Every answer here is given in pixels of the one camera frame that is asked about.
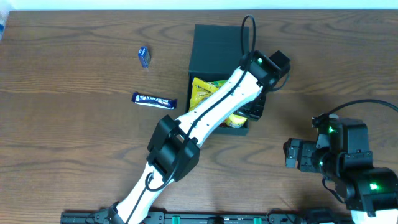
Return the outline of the yellow Mentos gum bottle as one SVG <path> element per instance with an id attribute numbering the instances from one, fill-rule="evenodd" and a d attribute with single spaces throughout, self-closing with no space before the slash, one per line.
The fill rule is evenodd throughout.
<path id="1" fill-rule="evenodd" d="M 247 118 L 244 116 L 239 116 L 236 114 L 231 114 L 226 120 L 225 123 L 227 126 L 232 127 L 232 128 L 240 128 L 242 127 L 245 122 L 247 121 Z"/>

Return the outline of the dark blue chocolate bar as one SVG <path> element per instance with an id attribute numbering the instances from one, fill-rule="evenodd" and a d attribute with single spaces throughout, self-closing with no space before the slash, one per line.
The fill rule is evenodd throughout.
<path id="1" fill-rule="evenodd" d="M 156 96 L 144 95 L 135 92 L 131 101 L 138 105 L 151 106 L 156 108 L 173 110 L 177 107 L 177 99 L 160 98 Z"/>

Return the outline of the dark green box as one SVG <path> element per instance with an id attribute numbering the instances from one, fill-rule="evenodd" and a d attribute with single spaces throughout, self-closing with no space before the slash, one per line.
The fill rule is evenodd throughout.
<path id="1" fill-rule="evenodd" d="M 242 57 L 239 26 L 197 24 L 188 68 L 187 104 L 190 107 L 192 81 L 228 80 Z"/>

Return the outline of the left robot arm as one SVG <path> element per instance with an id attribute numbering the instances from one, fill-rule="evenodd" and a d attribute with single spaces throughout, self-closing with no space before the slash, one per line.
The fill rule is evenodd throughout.
<path id="1" fill-rule="evenodd" d="M 266 94 L 290 70 L 290 60 L 277 51 L 270 57 L 256 50 L 243 55 L 226 83 L 188 113 L 163 117 L 148 145 L 143 175 L 130 194 L 108 210 L 108 223 L 140 223 L 156 198 L 172 182 L 184 178 L 197 164 L 208 136 L 236 113 L 257 121 Z"/>

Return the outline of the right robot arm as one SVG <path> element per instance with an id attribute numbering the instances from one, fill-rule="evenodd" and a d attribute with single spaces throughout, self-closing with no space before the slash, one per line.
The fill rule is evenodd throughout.
<path id="1" fill-rule="evenodd" d="M 284 143 L 285 166 L 333 182 L 332 195 L 351 211 L 355 223 L 396 221 L 397 174 L 374 166 L 367 125 L 337 116 L 313 125 L 316 141 L 290 138 Z"/>

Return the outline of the green Haribo gummy bag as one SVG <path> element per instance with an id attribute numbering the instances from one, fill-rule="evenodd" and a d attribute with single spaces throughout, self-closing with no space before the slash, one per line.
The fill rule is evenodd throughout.
<path id="1" fill-rule="evenodd" d="M 217 88 L 221 88 L 226 83 L 226 80 L 218 80 L 210 83 Z"/>

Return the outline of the yellow Hacks candy bag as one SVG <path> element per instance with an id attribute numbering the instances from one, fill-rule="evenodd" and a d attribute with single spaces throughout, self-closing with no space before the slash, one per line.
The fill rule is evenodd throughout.
<path id="1" fill-rule="evenodd" d="M 218 91 L 218 89 L 218 86 L 195 77 L 192 81 L 192 92 L 188 110 L 195 109 L 199 104 Z"/>

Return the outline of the small blue cardboard box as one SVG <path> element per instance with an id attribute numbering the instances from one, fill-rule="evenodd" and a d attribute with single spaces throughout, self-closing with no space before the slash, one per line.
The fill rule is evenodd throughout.
<path id="1" fill-rule="evenodd" d="M 149 68 L 151 57 L 149 50 L 146 46 L 142 46 L 137 54 L 139 61 L 143 68 Z"/>

